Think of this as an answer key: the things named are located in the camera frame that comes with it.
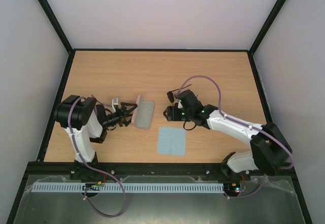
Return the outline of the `pink grey glasses case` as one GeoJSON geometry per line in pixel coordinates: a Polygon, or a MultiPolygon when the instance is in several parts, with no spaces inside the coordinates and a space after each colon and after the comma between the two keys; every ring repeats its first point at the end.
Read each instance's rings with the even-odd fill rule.
{"type": "Polygon", "coordinates": [[[139,94],[136,100],[137,108],[132,115],[132,124],[143,130],[148,130],[151,127],[155,102],[143,99],[139,94]]]}

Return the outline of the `light blue cleaning cloth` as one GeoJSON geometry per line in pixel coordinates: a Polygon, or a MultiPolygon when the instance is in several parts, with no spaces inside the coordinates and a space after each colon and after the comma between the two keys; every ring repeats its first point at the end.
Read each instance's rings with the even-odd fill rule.
{"type": "Polygon", "coordinates": [[[186,153],[186,130],[175,127],[160,127],[157,153],[184,156],[186,153]]]}

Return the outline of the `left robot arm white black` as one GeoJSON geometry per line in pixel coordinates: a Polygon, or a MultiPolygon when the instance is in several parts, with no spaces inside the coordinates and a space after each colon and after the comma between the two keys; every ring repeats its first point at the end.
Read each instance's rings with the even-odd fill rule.
{"type": "Polygon", "coordinates": [[[71,178],[84,181],[113,178],[98,166],[98,156],[92,143],[101,144],[107,132],[127,127],[138,105],[113,100],[112,108],[106,108],[94,97],[71,95],[60,102],[54,111],[54,119],[68,134],[75,160],[70,168],[71,178]]]}

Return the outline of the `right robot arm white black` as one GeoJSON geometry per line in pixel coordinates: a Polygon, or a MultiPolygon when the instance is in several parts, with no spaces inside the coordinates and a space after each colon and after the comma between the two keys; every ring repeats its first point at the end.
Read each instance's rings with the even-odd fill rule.
{"type": "Polygon", "coordinates": [[[276,124],[251,123],[230,116],[217,106],[204,106],[189,89],[179,95],[169,91],[167,97],[171,102],[163,112],[167,121],[193,122],[195,126],[223,132],[250,147],[246,152],[232,152],[223,160],[221,172],[225,178],[233,179],[243,171],[254,170],[274,176],[279,170],[293,166],[293,151],[276,124]]]}

